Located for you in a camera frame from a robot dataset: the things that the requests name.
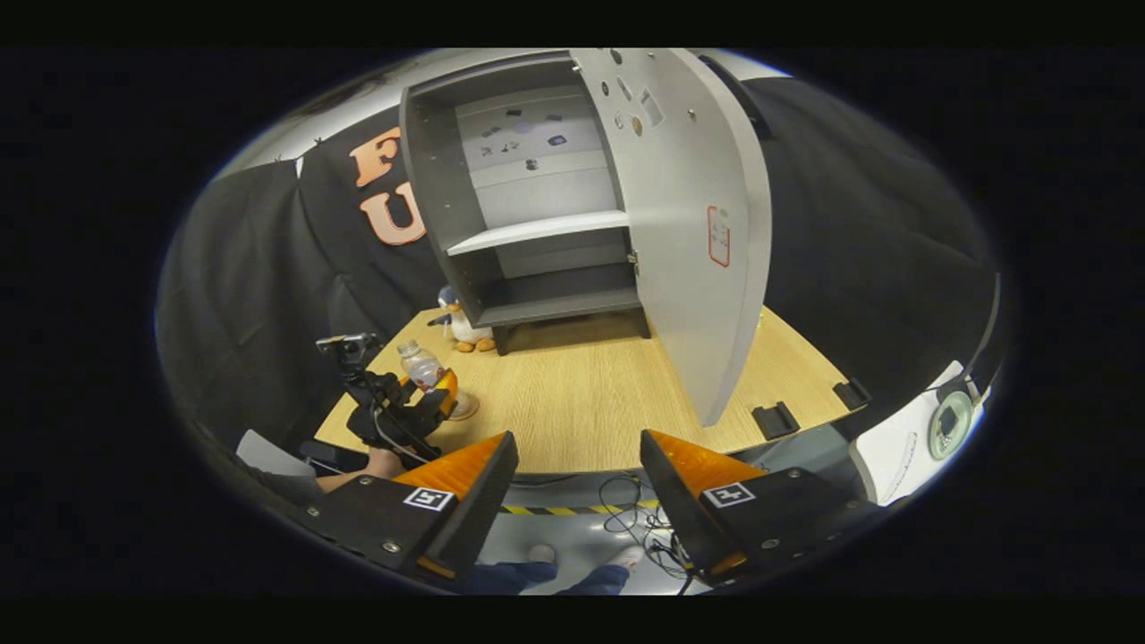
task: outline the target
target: blue jeans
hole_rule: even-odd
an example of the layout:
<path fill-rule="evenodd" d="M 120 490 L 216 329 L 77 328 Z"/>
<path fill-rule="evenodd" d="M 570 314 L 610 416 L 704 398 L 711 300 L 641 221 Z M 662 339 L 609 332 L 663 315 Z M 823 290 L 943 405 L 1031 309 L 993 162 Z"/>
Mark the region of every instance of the blue jeans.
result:
<path fill-rule="evenodd" d="M 619 595 L 624 582 L 629 580 L 629 570 L 624 566 L 600 566 L 576 586 L 556 595 Z M 554 579 L 556 579 L 556 566 L 546 561 L 479 565 L 473 567 L 461 594 L 519 595 L 522 590 Z"/>

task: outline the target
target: yellow and black tape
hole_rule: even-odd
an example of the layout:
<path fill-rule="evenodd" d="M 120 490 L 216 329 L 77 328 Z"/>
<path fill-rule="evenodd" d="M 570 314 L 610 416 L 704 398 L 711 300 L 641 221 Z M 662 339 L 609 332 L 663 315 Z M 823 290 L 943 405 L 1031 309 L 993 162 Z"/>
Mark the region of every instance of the yellow and black tape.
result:
<path fill-rule="evenodd" d="M 660 501 L 653 498 L 640 503 L 622 503 L 619 505 L 589 505 L 585 508 L 522 508 L 520 505 L 502 505 L 502 515 L 534 515 L 534 516 L 559 516 L 575 517 L 578 515 L 618 515 L 631 510 L 634 506 L 655 510 L 660 508 Z"/>

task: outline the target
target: table surface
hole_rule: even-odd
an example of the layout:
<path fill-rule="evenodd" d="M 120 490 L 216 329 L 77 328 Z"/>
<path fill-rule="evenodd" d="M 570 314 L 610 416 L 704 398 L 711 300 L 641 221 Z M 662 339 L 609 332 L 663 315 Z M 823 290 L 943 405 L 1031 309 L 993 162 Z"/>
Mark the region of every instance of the table surface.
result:
<path fill-rule="evenodd" d="M 522 324 L 510 331 L 507 355 L 456 351 L 441 327 L 427 325 L 444 313 L 418 313 L 370 370 L 404 375 L 397 346 L 417 339 L 452 368 L 460 388 L 481 403 L 472 417 L 442 423 L 427 441 L 450 453 L 510 430 L 516 437 L 519 473 L 639 469 L 643 429 L 725 454 L 750 449 L 767 442 L 751 410 L 779 401 L 799 431 L 851 413 L 832 390 L 847 378 L 766 307 L 735 392 L 710 427 L 697 422 L 655 328 L 652 339 L 641 338 L 633 313 Z M 354 405 L 344 395 L 315 438 L 366 451 L 346 427 Z"/>

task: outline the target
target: cabinet door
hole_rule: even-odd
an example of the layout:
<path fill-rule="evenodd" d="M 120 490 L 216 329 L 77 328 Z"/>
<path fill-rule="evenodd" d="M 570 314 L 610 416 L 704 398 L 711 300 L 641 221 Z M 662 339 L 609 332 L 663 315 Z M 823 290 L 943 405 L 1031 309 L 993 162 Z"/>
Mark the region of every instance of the cabinet door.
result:
<path fill-rule="evenodd" d="M 703 426 L 755 339 L 771 258 L 763 150 L 731 91 L 686 49 L 571 49 L 605 124 L 640 301 Z"/>

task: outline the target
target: cabinet shelf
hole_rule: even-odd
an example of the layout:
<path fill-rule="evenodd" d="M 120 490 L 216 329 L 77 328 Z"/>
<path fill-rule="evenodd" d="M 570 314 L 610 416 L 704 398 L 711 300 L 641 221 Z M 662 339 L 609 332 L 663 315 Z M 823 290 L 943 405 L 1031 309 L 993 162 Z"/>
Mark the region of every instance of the cabinet shelf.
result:
<path fill-rule="evenodd" d="M 450 246 L 445 253 L 450 257 L 491 249 L 515 242 L 527 242 L 542 237 L 555 235 L 569 235 L 572 233 L 584 233 L 586 230 L 602 230 L 606 228 L 626 228 L 629 215 L 618 210 L 603 212 L 586 212 L 582 214 L 568 214 L 537 221 L 526 221 L 513 226 L 503 226 L 479 233 L 464 242 Z"/>
<path fill-rule="evenodd" d="M 476 328 L 638 308 L 640 298 L 632 265 L 608 264 L 505 280 L 484 305 Z"/>

